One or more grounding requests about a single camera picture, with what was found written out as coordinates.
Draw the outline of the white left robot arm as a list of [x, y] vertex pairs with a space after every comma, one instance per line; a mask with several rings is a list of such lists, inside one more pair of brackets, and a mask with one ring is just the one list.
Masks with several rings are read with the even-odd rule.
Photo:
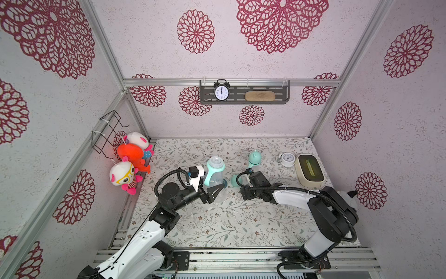
[[79, 279], [144, 279], [156, 270], [175, 271], [179, 264], [174, 260], [174, 248], [163, 241], [180, 219], [178, 209], [203, 198], [208, 192], [203, 189], [203, 166], [189, 170], [180, 168], [168, 172], [154, 186], [159, 199], [137, 232], [118, 252], [96, 268], [85, 267]]

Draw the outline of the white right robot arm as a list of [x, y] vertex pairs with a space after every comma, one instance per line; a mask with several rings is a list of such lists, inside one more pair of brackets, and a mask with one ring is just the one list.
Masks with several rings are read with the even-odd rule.
[[272, 184], [262, 172], [252, 169], [237, 174], [235, 182], [245, 200], [257, 198], [311, 213], [318, 230], [300, 248], [297, 258], [302, 262], [323, 258], [341, 242], [357, 241], [357, 212], [332, 187], [316, 191], [281, 183]]

